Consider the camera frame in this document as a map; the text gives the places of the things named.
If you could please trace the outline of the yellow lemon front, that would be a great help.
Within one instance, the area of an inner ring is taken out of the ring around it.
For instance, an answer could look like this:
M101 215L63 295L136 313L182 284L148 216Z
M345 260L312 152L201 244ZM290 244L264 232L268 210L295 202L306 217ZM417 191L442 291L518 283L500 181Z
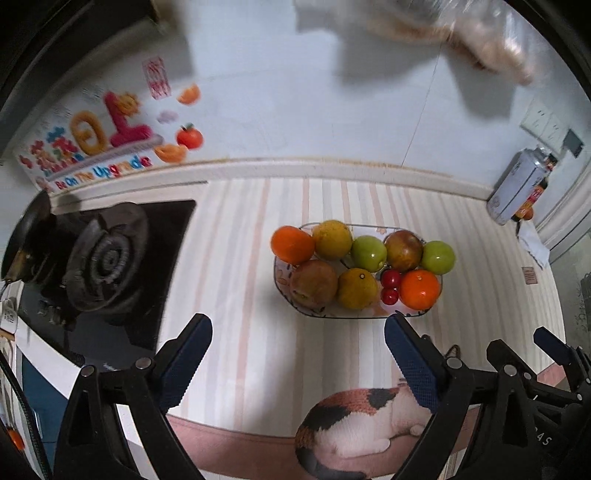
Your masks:
M360 311L372 306L378 296L377 280L368 270L351 268L339 275L337 301L342 307Z

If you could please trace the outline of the red cherry tomatoes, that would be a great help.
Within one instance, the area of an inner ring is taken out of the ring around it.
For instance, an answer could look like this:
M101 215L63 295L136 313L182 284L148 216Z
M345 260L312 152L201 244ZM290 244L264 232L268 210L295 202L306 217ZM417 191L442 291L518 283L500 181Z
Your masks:
M399 301L399 288L402 282L403 275L401 272L394 269L386 269L381 275L381 301L385 305L392 306Z

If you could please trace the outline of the brown passion fruit back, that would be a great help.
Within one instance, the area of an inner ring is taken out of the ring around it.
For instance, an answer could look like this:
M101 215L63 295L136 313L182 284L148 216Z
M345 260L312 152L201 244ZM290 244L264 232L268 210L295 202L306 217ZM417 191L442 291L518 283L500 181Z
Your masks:
M417 268L422 260L423 243L409 230L399 230L385 240L387 262L392 269L405 273Z

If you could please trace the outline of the brown kiwi fruit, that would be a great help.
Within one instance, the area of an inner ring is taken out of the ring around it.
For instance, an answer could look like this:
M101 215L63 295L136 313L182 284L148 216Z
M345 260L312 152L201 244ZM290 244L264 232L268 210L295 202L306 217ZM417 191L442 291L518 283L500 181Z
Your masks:
M338 291L334 267L322 260L308 260L290 276L290 296L295 303L310 309L328 306Z

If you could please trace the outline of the colourful wall sticker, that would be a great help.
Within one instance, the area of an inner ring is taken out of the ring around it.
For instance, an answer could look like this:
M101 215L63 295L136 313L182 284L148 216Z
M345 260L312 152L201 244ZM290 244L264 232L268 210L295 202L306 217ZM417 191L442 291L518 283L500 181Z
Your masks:
M204 145L200 97L187 54L133 56L59 95L10 151L50 194L181 164Z

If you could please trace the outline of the plastic bag with items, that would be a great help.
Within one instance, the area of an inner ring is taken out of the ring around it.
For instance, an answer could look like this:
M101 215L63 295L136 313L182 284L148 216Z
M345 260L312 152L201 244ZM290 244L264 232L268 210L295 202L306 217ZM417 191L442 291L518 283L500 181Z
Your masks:
M550 72L547 42L504 1L370 1L366 28L394 41L445 44L522 86Z

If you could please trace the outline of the white wall socket panel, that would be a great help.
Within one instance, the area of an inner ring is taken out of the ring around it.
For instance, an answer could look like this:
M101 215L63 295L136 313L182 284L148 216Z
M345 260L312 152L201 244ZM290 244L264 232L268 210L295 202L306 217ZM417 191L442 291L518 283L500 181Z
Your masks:
M530 102L520 127L558 153L568 132L567 125L538 98Z

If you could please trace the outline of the floral ceramic plate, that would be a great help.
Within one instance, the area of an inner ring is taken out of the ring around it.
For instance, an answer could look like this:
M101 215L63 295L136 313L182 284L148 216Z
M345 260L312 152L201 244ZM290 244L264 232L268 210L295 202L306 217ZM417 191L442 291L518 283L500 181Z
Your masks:
M378 320L421 317L436 305L443 277L418 260L427 241L401 227L346 227L352 246L342 257L315 252L297 265L274 258L274 285L291 307L311 318Z

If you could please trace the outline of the orange tangerine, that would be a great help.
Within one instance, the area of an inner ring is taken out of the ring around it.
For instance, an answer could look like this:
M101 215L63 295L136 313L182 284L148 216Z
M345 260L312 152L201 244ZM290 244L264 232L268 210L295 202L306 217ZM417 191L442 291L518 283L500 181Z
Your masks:
M270 248L281 261L290 265L300 265L314 255L315 241L304 230L284 225L273 232Z
M441 294L438 277L424 269L407 272L401 279L400 300L408 308L417 311L431 309Z

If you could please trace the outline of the yellow lemon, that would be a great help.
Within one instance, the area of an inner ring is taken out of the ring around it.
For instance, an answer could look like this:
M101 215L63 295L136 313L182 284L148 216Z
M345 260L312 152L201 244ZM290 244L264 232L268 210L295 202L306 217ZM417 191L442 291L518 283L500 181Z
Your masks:
M372 306L378 296L377 280L368 270L351 268L339 275L337 301L342 307L360 311Z
M312 238L315 241L315 254L325 260L342 260L353 246L351 229L339 220L318 224L312 229Z

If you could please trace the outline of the range hood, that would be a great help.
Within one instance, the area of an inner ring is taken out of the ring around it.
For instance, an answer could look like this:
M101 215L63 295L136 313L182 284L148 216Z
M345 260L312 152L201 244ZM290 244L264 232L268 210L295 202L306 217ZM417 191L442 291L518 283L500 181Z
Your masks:
M68 70L143 20L158 20L152 1L3 1L1 149Z

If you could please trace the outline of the white folded cloth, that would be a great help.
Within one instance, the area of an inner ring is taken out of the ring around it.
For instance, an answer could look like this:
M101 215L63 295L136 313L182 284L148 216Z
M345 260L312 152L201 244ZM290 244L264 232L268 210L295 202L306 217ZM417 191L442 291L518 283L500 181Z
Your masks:
M541 269L550 265L550 249L542 242L531 221L518 225L517 238L520 245L531 255Z

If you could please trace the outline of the green apple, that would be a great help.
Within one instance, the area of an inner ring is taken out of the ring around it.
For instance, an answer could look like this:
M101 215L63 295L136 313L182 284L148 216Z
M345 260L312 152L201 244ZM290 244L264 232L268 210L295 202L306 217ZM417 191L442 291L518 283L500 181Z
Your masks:
M423 247L421 267L435 275L445 275L451 272L456 263L454 249L447 243L434 240Z
M387 255L386 246L377 237L363 235L353 242L351 256L356 267L378 272L386 264Z

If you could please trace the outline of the small brown card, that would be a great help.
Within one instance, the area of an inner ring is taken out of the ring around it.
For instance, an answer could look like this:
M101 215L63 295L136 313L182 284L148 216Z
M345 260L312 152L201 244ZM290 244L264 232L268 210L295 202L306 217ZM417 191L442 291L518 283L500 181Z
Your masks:
M535 285L538 283L537 274L533 267L523 267L522 273L527 285Z

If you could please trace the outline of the black frying pan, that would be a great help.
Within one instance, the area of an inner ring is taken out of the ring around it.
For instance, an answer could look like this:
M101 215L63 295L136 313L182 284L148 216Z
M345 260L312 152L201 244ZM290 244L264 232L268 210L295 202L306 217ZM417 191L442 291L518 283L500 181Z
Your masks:
M34 267L45 256L42 243L51 224L51 203L46 191L40 191L27 206L6 247L1 279L6 283L28 281Z

